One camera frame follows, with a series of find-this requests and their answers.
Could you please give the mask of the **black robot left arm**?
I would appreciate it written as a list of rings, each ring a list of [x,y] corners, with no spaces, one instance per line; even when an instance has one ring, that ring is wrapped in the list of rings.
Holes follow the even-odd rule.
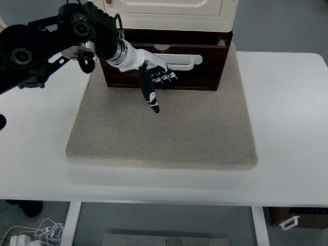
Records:
[[[142,94],[159,112],[155,86],[178,84],[175,73],[157,55],[134,48],[124,38],[120,15],[110,16],[92,2],[65,3],[56,16],[12,25],[1,31],[1,92],[15,87],[43,88],[48,78],[70,60],[84,73],[104,59],[137,78]]]

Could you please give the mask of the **white robotic hand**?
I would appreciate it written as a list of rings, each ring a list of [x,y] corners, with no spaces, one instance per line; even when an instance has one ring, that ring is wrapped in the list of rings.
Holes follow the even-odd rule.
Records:
[[[122,74],[131,76],[137,74],[142,94],[155,113],[159,113],[160,108],[153,83],[160,83],[161,88],[165,90],[165,82],[178,80],[164,60],[144,49],[135,49],[125,39],[117,39],[116,53],[106,62]]]

